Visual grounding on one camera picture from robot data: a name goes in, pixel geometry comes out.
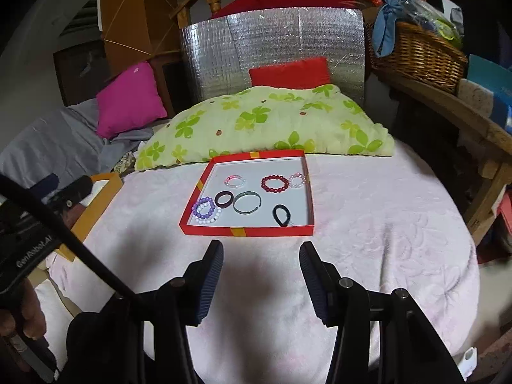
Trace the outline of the person left hand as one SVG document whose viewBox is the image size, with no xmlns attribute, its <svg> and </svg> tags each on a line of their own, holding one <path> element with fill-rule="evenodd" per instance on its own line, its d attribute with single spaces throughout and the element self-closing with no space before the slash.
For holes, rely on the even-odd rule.
<svg viewBox="0 0 512 384">
<path fill-rule="evenodd" d="M 23 333 L 33 340 L 42 338 L 47 331 L 47 323 L 40 301 L 33 285 L 24 279 L 16 290 L 14 303 L 10 306 L 1 305 L 1 337 L 12 334 L 22 321 Z"/>
</svg>

